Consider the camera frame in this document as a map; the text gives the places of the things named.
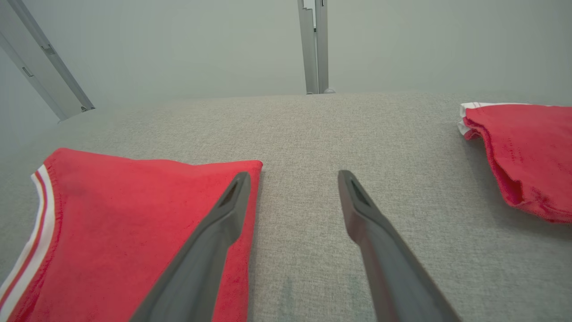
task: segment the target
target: gray table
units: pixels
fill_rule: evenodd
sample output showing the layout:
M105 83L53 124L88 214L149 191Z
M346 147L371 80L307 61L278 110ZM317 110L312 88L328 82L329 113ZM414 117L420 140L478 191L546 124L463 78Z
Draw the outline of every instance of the gray table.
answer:
M0 279L33 227L29 176L58 147L191 164L259 159L250 320L375 319L339 169L358 177L463 320L570 320L572 229L504 203L482 142L455 125L459 103L475 100L518 98L247 97L72 117L0 166Z

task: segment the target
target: white wall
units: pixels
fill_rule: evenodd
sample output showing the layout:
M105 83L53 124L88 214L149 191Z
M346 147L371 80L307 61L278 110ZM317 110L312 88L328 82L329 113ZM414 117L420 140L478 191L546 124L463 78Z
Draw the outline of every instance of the white wall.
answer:
M305 94L294 0L24 0L96 108Z
M0 160L15 153L59 118L0 48Z
M329 0L329 85L572 104L571 14L567 0Z

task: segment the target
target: red stripe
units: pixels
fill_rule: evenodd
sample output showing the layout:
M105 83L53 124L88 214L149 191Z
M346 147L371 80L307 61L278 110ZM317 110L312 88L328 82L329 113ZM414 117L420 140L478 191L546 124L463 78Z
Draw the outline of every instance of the red stripe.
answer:
M0 299L0 309L2 309L2 307L4 306L4 302L6 302L6 299L10 295L10 292L12 292L12 289L14 289L14 287L16 286L16 283L18 282L20 277L22 277L22 274L24 274L24 271L28 267L28 264L32 260L32 257L34 257L34 253L35 253L36 249L38 248L40 236L42 235L43 219L44 219L44 217L46 217L46 209L47 209L46 186L44 185L42 177L39 175L38 171L35 172L35 175L36 175L36 178L38 178L38 181L40 182L40 184L42 186L42 196L43 196L43 209L42 209L42 215L41 215L40 220L39 220L38 231L36 233L32 248L30 249L30 253L28 253L28 256L26 257L24 264L22 264L22 267L20 267L18 274L16 274L16 276L14 277L14 280L12 281L12 283L10 283L10 286L8 286L8 288L6 289L6 292L4 293L2 298Z

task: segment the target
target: fabric texture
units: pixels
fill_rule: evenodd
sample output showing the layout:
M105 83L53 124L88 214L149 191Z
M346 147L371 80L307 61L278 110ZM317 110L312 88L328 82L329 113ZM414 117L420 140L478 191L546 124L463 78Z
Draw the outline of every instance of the fabric texture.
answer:
M251 175L213 321L246 321L262 163L190 166L61 148L33 175L37 228L0 289L1 321L128 321L236 174Z
M261 160L248 320L375 321L337 172L351 170L463 321L567 321L572 230L510 207L482 142L452 126L513 93L336 93L98 107L0 164L0 280L38 209L29 176L58 147L188 164Z
M482 137L505 201L572 222L572 108L503 104L467 109L467 140Z

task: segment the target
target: red cloth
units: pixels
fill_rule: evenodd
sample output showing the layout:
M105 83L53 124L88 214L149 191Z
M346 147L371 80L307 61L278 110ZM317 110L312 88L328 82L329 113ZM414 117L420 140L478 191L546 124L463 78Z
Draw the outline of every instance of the red cloth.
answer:
M572 108L507 104L466 110L467 140L481 136L505 201L572 222Z
M244 227L228 250L213 317L246 321L261 169L260 161L191 166L58 149L33 175L38 219L0 289L0 317L128 321L233 177L248 171Z

